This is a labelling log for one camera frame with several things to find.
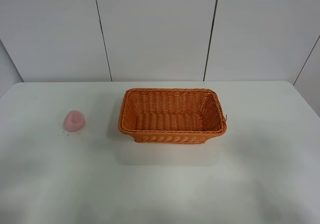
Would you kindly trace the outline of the pink peach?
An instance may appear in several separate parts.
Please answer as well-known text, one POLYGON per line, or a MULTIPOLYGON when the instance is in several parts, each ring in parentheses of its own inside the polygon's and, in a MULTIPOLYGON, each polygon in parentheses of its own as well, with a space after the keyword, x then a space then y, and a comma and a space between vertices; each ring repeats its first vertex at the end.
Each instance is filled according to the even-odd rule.
POLYGON ((86 120, 84 115, 77 111, 70 111, 63 122, 63 128, 68 132, 77 132, 86 125, 86 120))

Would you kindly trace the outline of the orange woven basket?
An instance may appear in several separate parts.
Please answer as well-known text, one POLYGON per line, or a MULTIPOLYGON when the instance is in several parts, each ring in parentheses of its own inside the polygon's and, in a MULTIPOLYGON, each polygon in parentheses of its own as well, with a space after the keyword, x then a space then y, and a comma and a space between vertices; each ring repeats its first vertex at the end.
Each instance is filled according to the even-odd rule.
POLYGON ((133 88, 124 94, 118 129, 138 143, 203 144, 226 132, 227 119, 210 89, 133 88))

